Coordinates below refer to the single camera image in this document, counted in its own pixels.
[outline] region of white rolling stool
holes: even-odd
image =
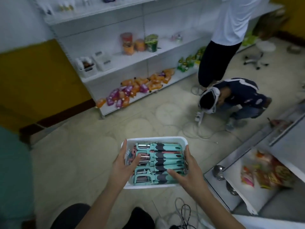
[[[247,64],[254,64],[256,70],[259,70],[261,66],[268,66],[268,63],[263,63],[261,61],[261,58],[263,57],[264,53],[266,52],[273,52],[276,49],[276,46],[274,43],[269,41],[258,41],[256,44],[256,47],[260,50],[260,53],[258,55],[250,55],[245,56],[244,65]]]

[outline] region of tiled floor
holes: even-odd
[[[252,134],[305,97],[301,82],[305,81],[305,55],[286,52],[289,43],[273,39],[274,53],[266,54],[268,67],[257,71],[244,66],[242,58],[256,52],[251,47],[231,61],[225,78],[245,77],[257,82],[260,92],[273,102],[257,119],[233,133],[224,131],[225,117],[206,115],[199,129],[194,122],[198,97],[190,93],[197,83],[188,77],[156,94],[143,98],[126,109],[100,120],[96,109],[89,109],[54,130],[36,143],[31,152],[34,169],[35,211],[38,229],[46,229],[67,206],[84,202],[92,204],[104,188],[119,147],[124,138],[151,136],[183,136],[203,172],[235,150]],[[112,209],[108,228],[121,228],[132,208],[141,203],[153,218],[165,216],[175,209],[174,200],[182,197],[193,210],[195,203],[182,188],[123,190]]]

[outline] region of person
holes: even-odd
[[[202,91],[222,80],[234,54],[242,44],[251,15],[261,0],[223,0],[212,39],[204,51],[198,71]]]
[[[124,155],[127,140],[124,140],[120,152],[113,162],[112,170],[105,189],[90,208],[86,204],[74,204],[64,210],[54,221],[51,229],[103,229],[107,223],[111,208],[123,189],[124,185],[133,174],[139,164],[140,155],[134,159],[131,165],[126,166]],[[242,229],[239,223],[222,204],[216,200],[209,191],[207,183],[195,158],[190,154],[187,145],[184,151],[188,164],[188,174],[181,176],[174,170],[168,173],[174,177],[185,191],[198,203],[217,229]],[[129,221],[123,229],[154,229],[155,224],[151,216],[139,207],[136,207]]]
[[[257,118],[269,107],[272,99],[257,93],[257,84],[249,79],[226,79],[214,84],[200,96],[198,106],[203,112],[215,113],[216,108],[225,111],[233,106],[242,108],[230,115],[226,130],[232,131],[236,121],[245,118]]]

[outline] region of teal wall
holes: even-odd
[[[30,152],[18,135],[0,127],[0,228],[21,228],[34,215]]]

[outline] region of white shirt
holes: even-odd
[[[245,37],[251,15],[261,0],[223,0],[212,41],[233,46]]]

